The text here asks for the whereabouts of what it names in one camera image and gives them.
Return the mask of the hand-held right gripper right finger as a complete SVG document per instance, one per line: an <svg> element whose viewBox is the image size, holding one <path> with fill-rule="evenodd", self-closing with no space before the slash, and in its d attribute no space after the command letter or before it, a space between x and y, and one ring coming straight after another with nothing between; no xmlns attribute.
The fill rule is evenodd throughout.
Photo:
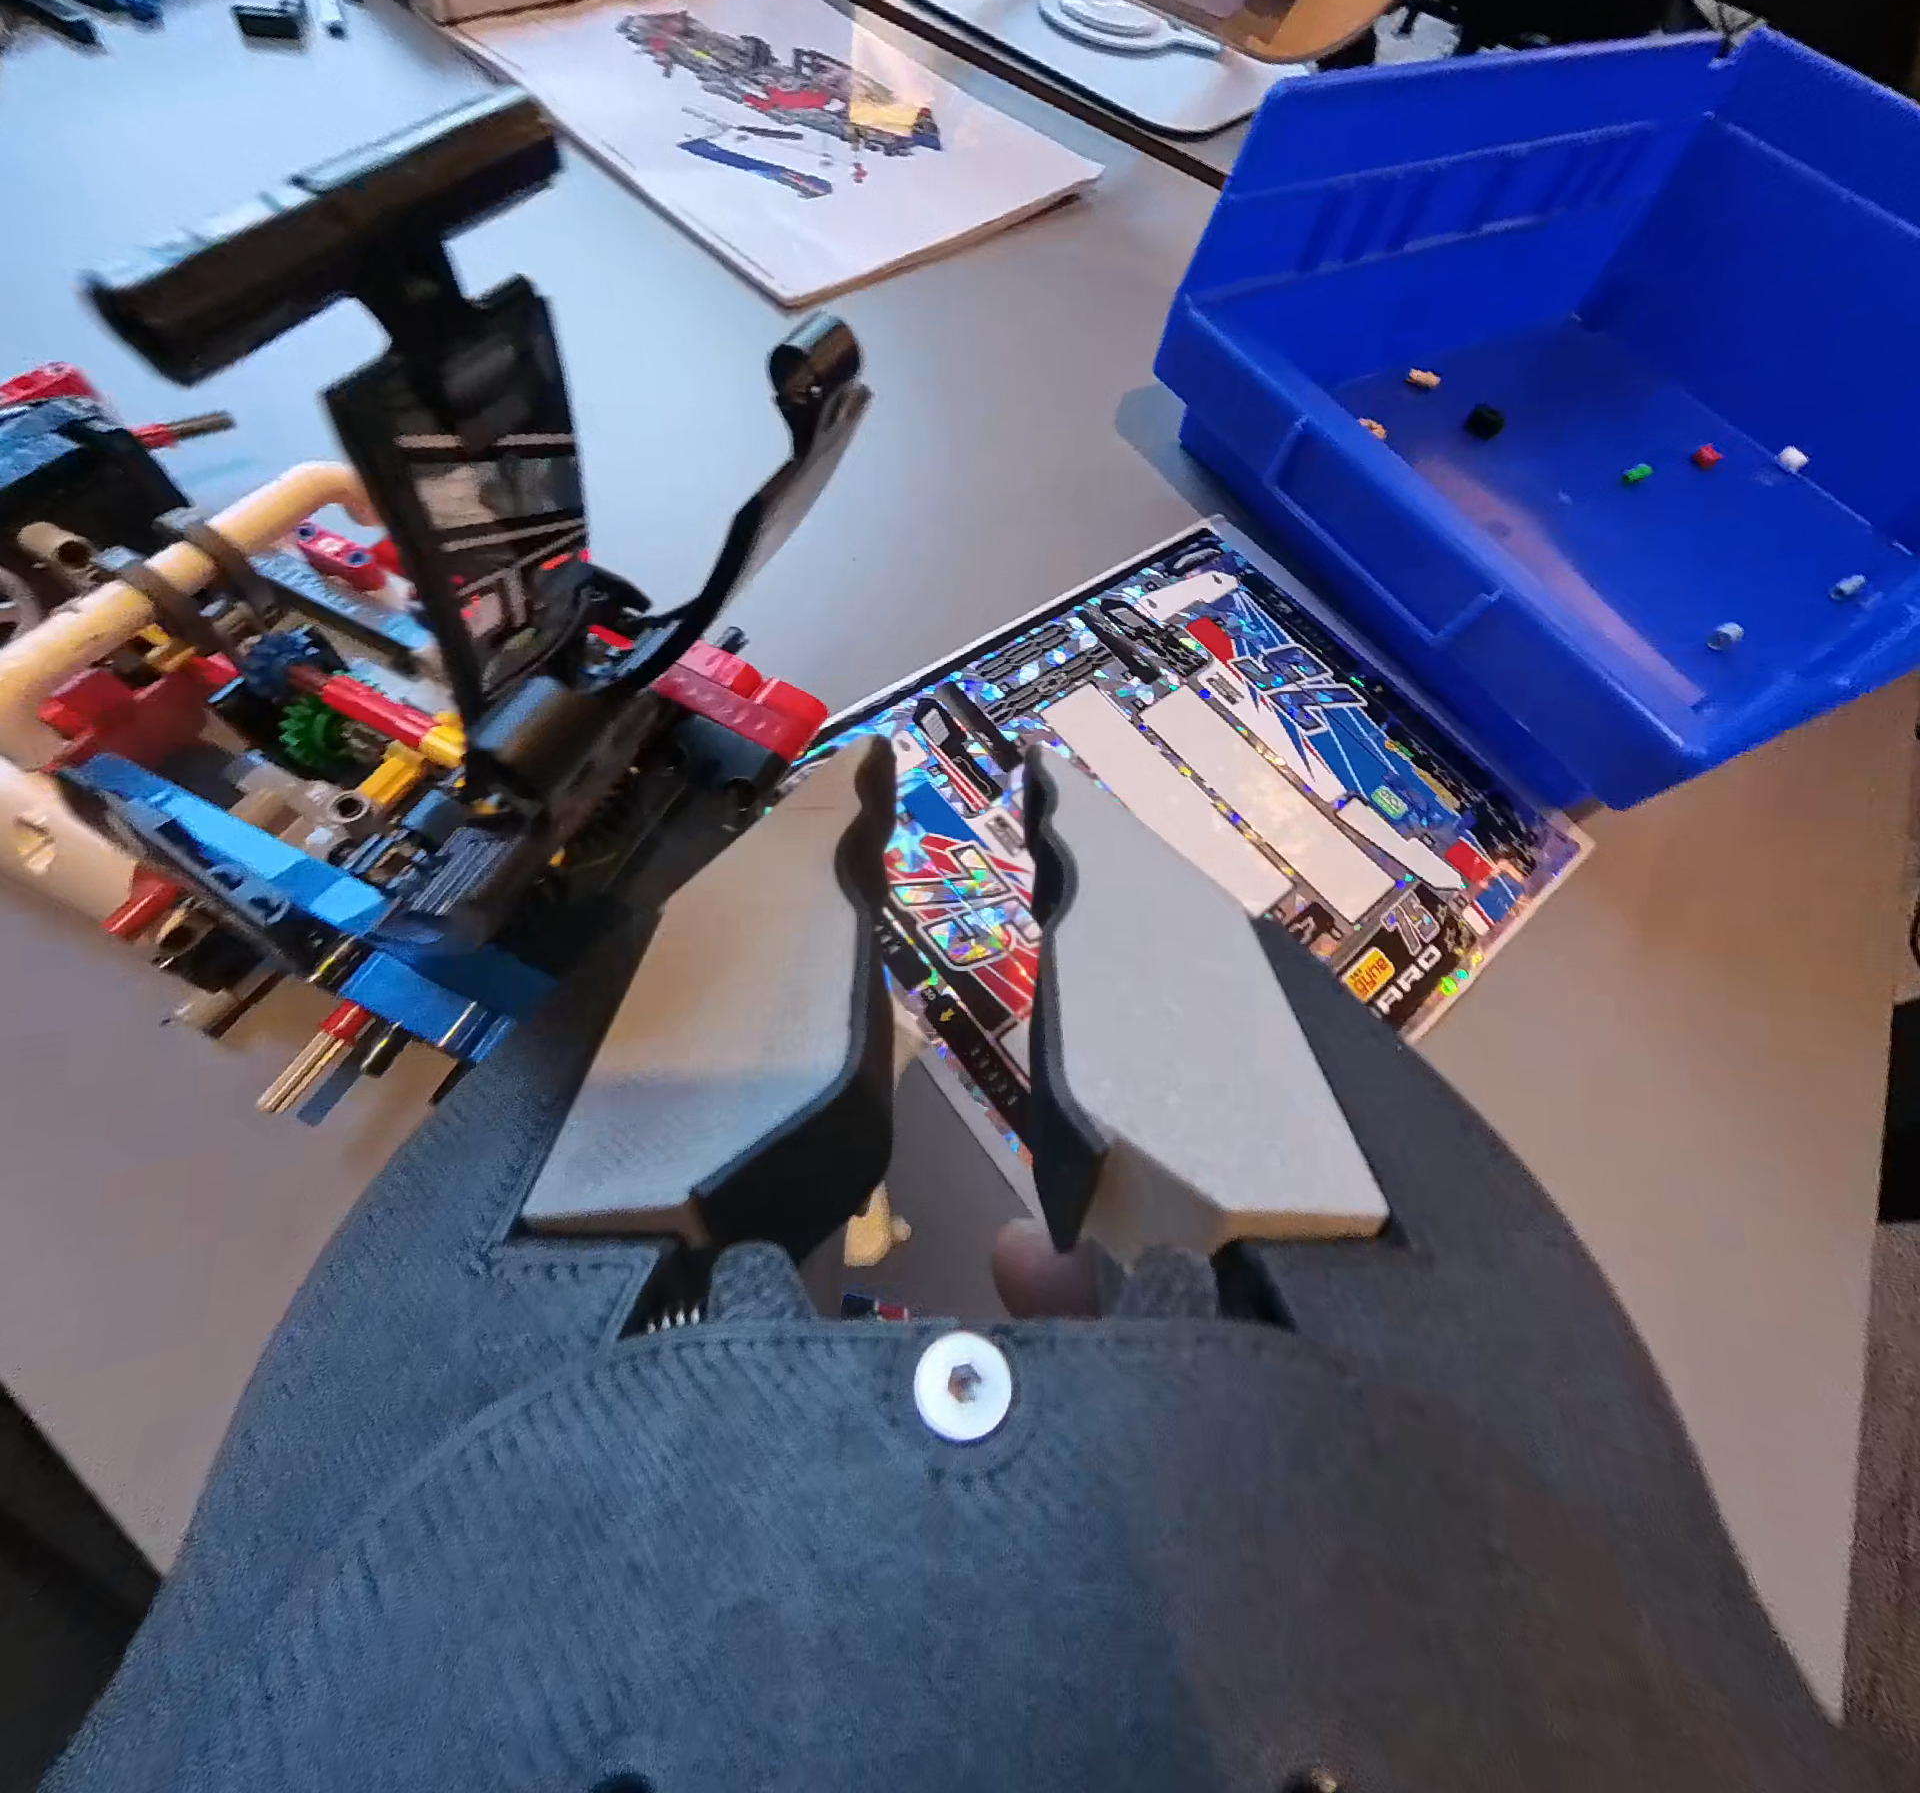
<svg viewBox="0 0 1920 1793"><path fill-rule="evenodd" d="M1023 832L1023 1138L1053 1248L1378 1236L1380 1182L1241 901L1052 750L1025 757Z"/></svg>

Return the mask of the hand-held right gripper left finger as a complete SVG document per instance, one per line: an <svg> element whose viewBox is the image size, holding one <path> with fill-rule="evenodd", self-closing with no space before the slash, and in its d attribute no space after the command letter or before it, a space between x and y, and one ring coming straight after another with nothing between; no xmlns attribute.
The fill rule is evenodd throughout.
<svg viewBox="0 0 1920 1793"><path fill-rule="evenodd" d="M890 739L812 764L664 905L522 1205L545 1236L804 1261L884 1182Z"/></svg>

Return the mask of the toy brick car model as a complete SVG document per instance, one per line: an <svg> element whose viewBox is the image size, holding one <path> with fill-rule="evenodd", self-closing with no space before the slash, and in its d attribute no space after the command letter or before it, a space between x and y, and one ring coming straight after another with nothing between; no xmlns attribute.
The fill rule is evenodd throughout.
<svg viewBox="0 0 1920 1793"><path fill-rule="evenodd" d="M552 315L448 244L545 191L515 91L308 169L94 271L160 375L206 381L351 302L386 344L327 389L344 462L195 507L84 375L5 384L5 876L170 972L224 1035L329 999L257 1098L322 1117L410 1044L483 1062L657 866L743 831L827 716L730 600L870 405L840 318L768 355L788 454L677 603L592 557Z"/></svg>

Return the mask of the shiny sticker sheet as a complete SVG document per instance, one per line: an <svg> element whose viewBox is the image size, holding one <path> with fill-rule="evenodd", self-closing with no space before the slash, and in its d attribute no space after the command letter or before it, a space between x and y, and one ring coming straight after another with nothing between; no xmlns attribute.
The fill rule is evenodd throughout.
<svg viewBox="0 0 1920 1793"><path fill-rule="evenodd" d="M1029 745L1421 1038L1592 851L1487 772L1249 543L1192 526L829 718L898 772L884 956L929 1075L1029 1209Z"/></svg>

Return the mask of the scattered tiny brick pieces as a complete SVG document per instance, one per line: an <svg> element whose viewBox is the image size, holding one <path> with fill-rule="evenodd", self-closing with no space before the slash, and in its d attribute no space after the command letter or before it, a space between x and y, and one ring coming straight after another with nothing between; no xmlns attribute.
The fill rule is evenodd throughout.
<svg viewBox="0 0 1920 1793"><path fill-rule="evenodd" d="M1495 555L1654 665L1820 652L1913 557L1718 413L1609 365L1501 362L1337 391Z"/></svg>

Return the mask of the car drawing instruction booklet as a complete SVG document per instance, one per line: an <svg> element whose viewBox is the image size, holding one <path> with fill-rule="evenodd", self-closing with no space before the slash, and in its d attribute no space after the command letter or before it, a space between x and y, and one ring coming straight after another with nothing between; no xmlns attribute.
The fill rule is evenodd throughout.
<svg viewBox="0 0 1920 1793"><path fill-rule="evenodd" d="M988 240L1102 175L827 0L580 0L453 37L790 312Z"/></svg>

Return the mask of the blue plastic bin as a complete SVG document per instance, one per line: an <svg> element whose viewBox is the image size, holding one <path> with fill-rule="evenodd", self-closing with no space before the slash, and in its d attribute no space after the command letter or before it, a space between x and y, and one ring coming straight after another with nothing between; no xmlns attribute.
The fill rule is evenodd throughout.
<svg viewBox="0 0 1920 1793"><path fill-rule="evenodd" d="M1523 358L1718 413L1907 592L1701 679L1611 645L1337 396ZM1280 80L1154 370L1241 522L1543 804L1639 804L1916 673L1917 111L1775 30Z"/></svg>

